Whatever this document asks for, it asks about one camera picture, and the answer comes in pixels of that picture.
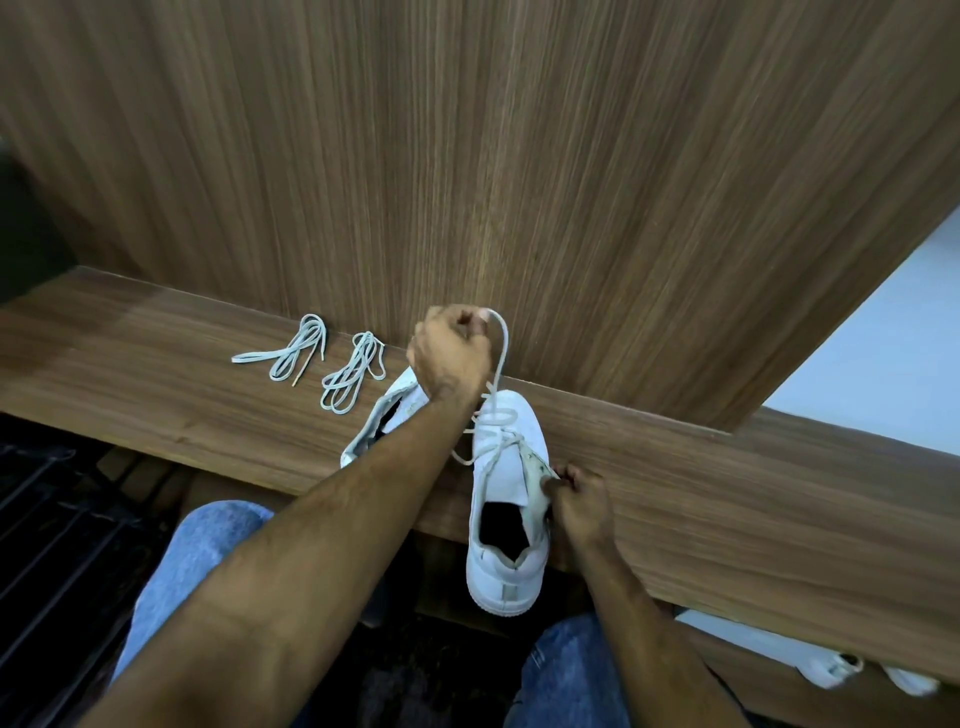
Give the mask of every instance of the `person's leg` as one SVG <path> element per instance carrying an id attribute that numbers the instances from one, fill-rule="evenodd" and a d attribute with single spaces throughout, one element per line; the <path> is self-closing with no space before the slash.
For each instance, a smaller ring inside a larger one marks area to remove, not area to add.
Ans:
<path id="1" fill-rule="evenodd" d="M 130 634 L 113 680 L 206 575 L 272 515 L 272 511 L 245 500 L 220 500 L 183 519 L 136 600 Z"/>
<path id="2" fill-rule="evenodd" d="M 624 726 L 630 717 L 613 656 L 596 615 L 547 629 L 523 665 L 505 728 Z"/>

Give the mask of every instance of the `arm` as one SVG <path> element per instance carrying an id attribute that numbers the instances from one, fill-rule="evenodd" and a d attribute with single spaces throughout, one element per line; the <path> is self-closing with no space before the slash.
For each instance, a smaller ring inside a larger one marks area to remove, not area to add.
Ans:
<path id="1" fill-rule="evenodd" d="M 617 551 L 603 478 L 573 465 L 557 473 L 562 479 L 544 490 L 587 580 L 633 724 L 745 728 L 740 710 Z"/>
<path id="2" fill-rule="evenodd" d="M 137 655 L 84 728 L 290 724 L 356 624 L 479 399 L 491 363 L 480 313 L 430 310 L 407 352 L 430 402 L 236 548 Z"/>

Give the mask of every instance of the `black metal rack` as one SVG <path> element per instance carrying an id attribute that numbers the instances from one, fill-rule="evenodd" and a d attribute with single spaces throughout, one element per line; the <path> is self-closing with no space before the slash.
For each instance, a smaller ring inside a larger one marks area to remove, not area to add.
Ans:
<path id="1" fill-rule="evenodd" d="M 70 724 L 95 699 L 176 514 L 96 463 L 108 446 L 0 416 L 0 725 Z"/>

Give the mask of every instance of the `hand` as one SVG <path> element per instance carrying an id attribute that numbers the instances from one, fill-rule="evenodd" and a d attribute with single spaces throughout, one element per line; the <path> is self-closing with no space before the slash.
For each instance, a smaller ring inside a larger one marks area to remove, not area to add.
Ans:
<path id="1" fill-rule="evenodd" d="M 577 555 L 595 547 L 615 548 L 613 508 L 603 477 L 572 463 L 554 470 L 560 479 L 545 478 L 540 486 Z"/>
<path id="2" fill-rule="evenodd" d="M 487 311 L 472 305 L 431 306 L 417 324 L 407 361 L 431 400 L 466 398 L 474 405 L 490 375 Z"/>

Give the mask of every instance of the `shoelace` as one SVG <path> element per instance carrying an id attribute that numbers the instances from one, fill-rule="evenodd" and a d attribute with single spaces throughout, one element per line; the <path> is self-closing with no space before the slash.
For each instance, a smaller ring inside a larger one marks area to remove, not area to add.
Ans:
<path id="1" fill-rule="evenodd" d="M 369 372 L 374 379 L 383 379 L 387 376 L 387 370 L 383 366 L 385 349 L 384 343 L 370 331 L 353 334 L 353 355 L 350 361 L 342 369 L 324 377 L 324 395 L 320 397 L 320 407 L 330 410 L 335 415 L 346 415 L 357 401 L 360 385 L 363 384 L 366 372 Z M 377 357 L 380 364 L 378 375 L 374 374 L 371 368 L 373 360 Z M 353 396 L 350 397 L 349 404 L 341 407 L 340 405 L 349 396 L 351 390 Z M 327 395 L 330 395 L 329 403 L 326 401 Z"/>
<path id="2" fill-rule="evenodd" d="M 516 422 L 517 413 L 516 410 L 512 407 L 499 407 L 496 404 L 496 391 L 500 386 L 500 377 L 503 375 L 503 365 L 507 361 L 507 349 L 510 347 L 510 330 L 507 329 L 507 322 L 503 320 L 503 316 L 494 311 L 492 308 L 487 309 L 490 314 L 495 318 L 499 324 L 500 328 L 503 329 L 503 350 L 500 352 L 500 360 L 496 363 L 496 371 L 493 373 L 493 382 L 487 382 L 488 392 L 480 396 L 484 402 L 489 402 L 491 406 L 487 408 L 486 412 L 482 412 L 483 409 L 477 410 L 473 413 L 473 417 L 470 419 L 473 421 L 473 427 L 464 430 L 466 435 L 476 435 L 478 427 L 501 427 L 506 428 Z M 500 459 L 500 454 L 504 449 L 508 448 L 510 445 L 518 445 L 524 441 L 523 435 L 519 432 L 514 432 L 510 429 L 502 429 L 500 432 L 500 440 L 495 444 L 489 445 L 486 448 L 483 448 L 479 452 L 473 455 L 469 460 L 465 460 L 460 457 L 456 452 L 452 452 L 453 459 L 456 460 L 461 465 L 473 465 L 476 462 L 477 458 L 482 457 L 490 452 L 495 452 L 496 454 L 493 457 L 491 462 L 491 467 L 496 464 L 496 461 Z M 550 469 L 550 472 L 554 477 L 558 477 L 556 473 L 553 472 L 553 469 Z"/>
<path id="3" fill-rule="evenodd" d="M 283 381 L 293 373 L 294 367 L 297 366 L 297 359 L 300 358 L 300 352 L 312 347 L 310 354 L 306 357 L 306 361 L 304 361 L 303 366 L 300 367 L 294 383 L 291 384 L 291 386 L 296 387 L 297 382 L 300 381 L 300 376 L 303 374 L 303 370 L 306 369 L 306 365 L 309 364 L 310 359 L 313 358 L 318 344 L 320 345 L 320 359 L 323 361 L 324 352 L 326 351 L 326 326 L 320 316 L 315 313 L 308 313 L 300 319 L 300 329 L 297 331 L 297 335 L 294 336 L 290 340 L 290 343 L 283 349 L 277 349 L 275 352 L 238 353 L 236 356 L 231 357 L 230 361 L 234 364 L 249 364 L 254 361 L 276 359 L 274 366 L 270 368 L 270 379 L 273 381 Z"/>

